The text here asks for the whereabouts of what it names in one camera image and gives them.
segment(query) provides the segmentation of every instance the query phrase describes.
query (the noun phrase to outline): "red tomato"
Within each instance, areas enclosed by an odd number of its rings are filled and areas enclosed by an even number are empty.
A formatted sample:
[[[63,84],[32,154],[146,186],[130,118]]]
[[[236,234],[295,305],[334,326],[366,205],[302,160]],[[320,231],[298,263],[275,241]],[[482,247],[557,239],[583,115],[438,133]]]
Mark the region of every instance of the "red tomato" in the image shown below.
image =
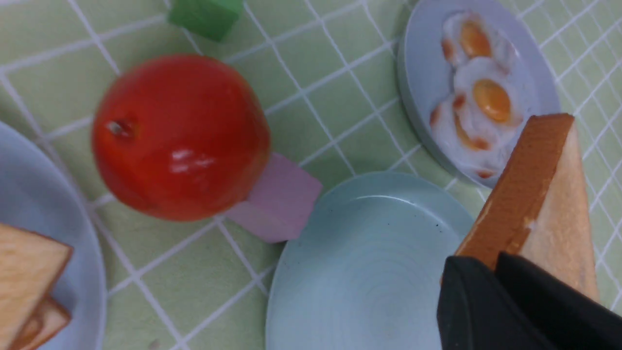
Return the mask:
[[[207,57],[153,60],[121,77],[100,104],[93,152],[123,203],[169,220],[199,220],[242,201],[270,155],[259,102],[231,67]]]

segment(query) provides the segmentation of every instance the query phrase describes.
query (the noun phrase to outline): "toy fried egg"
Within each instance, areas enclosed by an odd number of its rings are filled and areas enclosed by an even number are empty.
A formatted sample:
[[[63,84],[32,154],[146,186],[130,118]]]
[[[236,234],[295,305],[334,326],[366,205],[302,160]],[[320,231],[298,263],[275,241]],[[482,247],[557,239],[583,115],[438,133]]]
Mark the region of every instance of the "toy fried egg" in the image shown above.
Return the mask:
[[[445,20],[442,48],[445,59],[456,68],[475,57],[488,57],[497,61],[507,73],[516,58],[512,43],[485,23],[479,14],[470,11],[459,12]]]
[[[486,151],[512,140],[524,119],[520,97],[494,60],[477,57],[458,68],[453,88],[459,131],[473,147]]]
[[[483,150],[478,140],[470,139],[453,109],[456,96],[439,103],[430,116],[432,137],[439,148],[462,171],[488,179],[499,176],[512,152],[510,146]]]

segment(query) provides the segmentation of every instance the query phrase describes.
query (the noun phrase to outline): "plate with toast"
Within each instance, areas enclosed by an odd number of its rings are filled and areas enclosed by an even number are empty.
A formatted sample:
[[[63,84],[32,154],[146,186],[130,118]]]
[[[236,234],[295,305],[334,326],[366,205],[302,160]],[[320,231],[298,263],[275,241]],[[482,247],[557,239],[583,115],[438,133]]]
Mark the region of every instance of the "plate with toast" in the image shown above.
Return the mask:
[[[101,349],[106,280],[80,198],[0,123],[0,350]]]

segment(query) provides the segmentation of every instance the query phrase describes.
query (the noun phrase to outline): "wooden toy bread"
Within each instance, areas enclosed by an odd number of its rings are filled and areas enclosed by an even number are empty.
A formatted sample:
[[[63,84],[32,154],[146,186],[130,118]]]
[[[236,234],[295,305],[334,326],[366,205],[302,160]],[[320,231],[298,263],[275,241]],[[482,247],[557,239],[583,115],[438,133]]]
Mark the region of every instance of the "wooden toy bread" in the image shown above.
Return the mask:
[[[11,350],[35,350],[54,337],[71,321],[65,308],[48,296],[30,317]]]
[[[588,200],[574,117],[532,117],[456,255],[494,269],[520,254],[598,301]]]
[[[51,238],[0,224],[0,350],[26,327],[65,269],[73,248]]]

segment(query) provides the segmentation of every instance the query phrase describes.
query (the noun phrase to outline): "plate rim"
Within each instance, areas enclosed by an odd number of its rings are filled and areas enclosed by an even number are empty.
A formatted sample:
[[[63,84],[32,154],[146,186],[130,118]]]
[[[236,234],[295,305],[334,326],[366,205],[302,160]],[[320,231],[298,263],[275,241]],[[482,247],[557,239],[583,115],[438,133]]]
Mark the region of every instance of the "plate rim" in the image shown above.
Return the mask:
[[[398,173],[398,172],[393,172],[393,171],[373,171],[370,173],[365,173],[362,174],[360,176],[356,176],[356,177],[351,177],[345,181],[342,181],[341,183],[339,183],[339,185],[333,187],[332,189],[330,189],[328,192],[326,192],[324,195],[321,196],[321,198],[315,203],[314,205],[314,212],[317,208],[323,206],[322,202],[326,201],[326,198],[329,198],[331,194],[340,191],[343,187],[349,185],[352,182],[359,182],[359,181],[368,181],[369,178],[371,177],[403,177],[403,178],[408,178],[411,181],[415,181],[415,182],[419,182],[424,184],[425,186],[429,186],[432,189],[434,189],[435,191],[437,191],[438,193],[442,194],[443,196],[445,196],[450,202],[453,202],[455,205],[457,205],[457,207],[460,208],[460,210],[462,210],[462,214],[465,214],[466,216],[468,216],[473,223],[475,223],[475,219],[469,212],[468,210],[462,205],[462,203],[460,203],[457,199],[455,199],[451,194],[449,194],[449,192],[447,192],[445,189],[441,188],[440,186],[422,178],[419,176],[416,176],[414,174],[406,174],[406,173]],[[287,243],[285,244],[285,247],[283,248],[283,251],[281,253],[281,256],[279,257],[279,261],[277,262],[276,268],[274,270],[274,274],[272,276],[272,284],[270,286],[270,292],[268,294],[268,299],[267,299],[267,306],[266,306],[266,326],[265,326],[265,330],[264,330],[264,337],[265,337],[265,347],[266,350],[272,350],[269,347],[269,342],[270,342],[270,335],[269,335],[269,330],[270,330],[270,318],[272,315],[272,309],[270,307],[271,305],[271,301],[275,298],[274,293],[275,293],[275,288],[274,284],[278,279],[279,276],[279,271],[283,271],[284,269],[284,257],[286,257],[287,253],[290,249],[290,247],[292,246],[292,244],[294,244],[296,240],[289,240],[287,241]]]
[[[430,153],[435,158],[435,160],[438,163],[440,163],[440,165],[445,170],[447,170],[450,174],[458,177],[459,179],[462,179],[463,181],[469,182],[471,184],[485,186],[489,189],[492,189],[494,188],[494,185],[496,185],[496,182],[498,181],[498,179],[495,179],[494,181],[478,181],[477,179],[472,178],[471,176],[464,173],[462,170],[458,169],[456,165],[454,165],[453,161],[451,161],[449,157],[440,149],[440,147],[438,146],[438,144],[436,143],[436,141],[430,134],[430,131],[426,128],[424,117],[422,117],[419,113],[421,111],[421,108],[419,108],[419,106],[417,105],[417,102],[412,97],[412,90],[411,90],[412,84],[410,83],[410,79],[408,76],[408,68],[406,64],[406,49],[405,49],[406,39],[409,36],[409,33],[411,32],[410,28],[413,26],[413,22],[415,22],[415,15],[418,13],[417,11],[421,11],[422,7],[432,6],[433,4],[438,3],[438,2],[439,0],[420,0],[415,5],[412,12],[410,13],[408,22],[404,28],[404,33],[402,37],[400,38],[399,45],[398,45],[398,52],[397,52],[397,80],[398,80],[400,97],[402,98],[402,101],[404,102],[404,106],[406,109],[406,114],[408,116],[408,119],[411,121],[411,124],[413,125],[417,135],[421,139],[422,144],[426,147],[426,149],[430,151]],[[553,106],[553,109],[555,109],[558,112],[561,111],[559,94],[557,93],[557,89],[555,87],[555,78],[552,75],[549,64],[546,58],[544,57],[544,54],[542,53],[540,46],[538,45],[537,42],[535,42],[533,36],[530,34],[525,23],[522,20],[516,18],[515,14],[513,14],[508,9],[506,9],[497,0],[470,0],[470,2],[478,3],[478,4],[481,4],[482,6],[489,4],[494,8],[494,11],[501,11],[506,16],[511,17],[512,21],[514,22],[513,24],[514,26],[520,27],[525,39],[528,40],[529,43],[537,49],[536,50],[537,56],[531,57],[531,59],[540,61],[538,64],[538,66],[540,66],[539,68],[538,67],[534,68],[531,65],[528,65],[527,68],[529,69],[530,73],[533,72],[534,70],[542,70],[543,68],[546,70],[547,74],[545,77],[542,77],[541,75],[534,76],[533,74],[532,74],[532,77],[535,80],[537,86],[541,85],[543,86],[543,89],[546,89],[546,90],[550,89],[550,92],[552,92],[554,96],[554,100],[550,101]]]
[[[49,168],[51,172],[55,176],[57,176],[62,184],[65,186],[65,192],[69,195],[71,200],[73,200],[80,208],[80,217],[82,217],[85,225],[88,227],[88,233],[85,234],[89,236],[91,244],[94,245],[93,247],[95,249],[95,260],[98,267],[97,271],[99,275],[98,280],[100,285],[103,287],[100,298],[100,320],[97,329],[98,334],[95,340],[95,349],[102,349],[106,332],[106,320],[108,317],[108,287],[106,285],[106,267],[104,264],[100,240],[97,237],[97,231],[95,230],[95,226],[93,225],[93,222],[85,208],[86,200],[83,198],[81,192],[79,192],[79,190],[75,188],[76,185],[73,183],[73,181],[70,181],[69,178],[67,178],[67,176],[63,173],[63,171],[58,168],[58,166],[54,164],[54,162],[52,162],[52,160],[31,140],[27,139],[24,135],[22,135],[20,132],[18,132],[5,122],[0,121],[0,135],[2,134],[7,134],[15,137],[15,139],[19,140],[19,142],[22,143],[25,148],[25,152],[32,153],[37,158],[37,162],[41,162],[46,168]]]

